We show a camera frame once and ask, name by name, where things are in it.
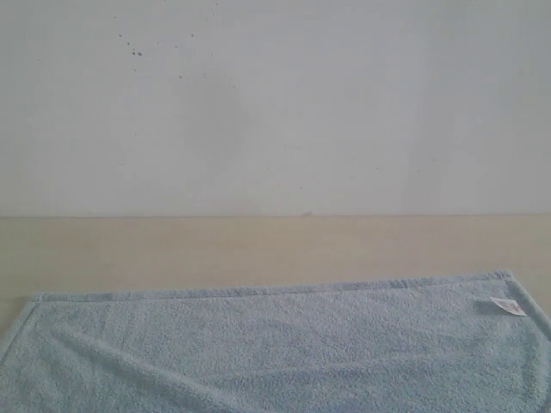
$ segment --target wooden surface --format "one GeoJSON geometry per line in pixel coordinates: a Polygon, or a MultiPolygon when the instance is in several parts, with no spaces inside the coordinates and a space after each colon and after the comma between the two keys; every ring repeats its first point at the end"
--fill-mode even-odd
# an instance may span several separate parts
{"type": "Polygon", "coordinates": [[[37,292],[509,269],[551,313],[551,216],[0,219],[0,334],[37,292]]]}

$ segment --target white label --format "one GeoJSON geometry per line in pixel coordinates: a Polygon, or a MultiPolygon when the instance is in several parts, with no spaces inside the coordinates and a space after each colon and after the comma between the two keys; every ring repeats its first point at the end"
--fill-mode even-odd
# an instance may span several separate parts
{"type": "Polygon", "coordinates": [[[518,305],[514,299],[495,299],[494,297],[491,297],[490,300],[510,314],[514,314],[515,316],[526,315],[524,310],[520,308],[520,305],[518,305]]]}

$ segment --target terry cloth towel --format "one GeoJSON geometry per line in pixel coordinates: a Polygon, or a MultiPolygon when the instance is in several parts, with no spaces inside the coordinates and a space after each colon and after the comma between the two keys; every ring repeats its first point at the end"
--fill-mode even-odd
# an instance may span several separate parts
{"type": "Polygon", "coordinates": [[[532,413],[550,386],[551,324],[505,272],[42,294],[0,348],[5,412],[532,413]]]}

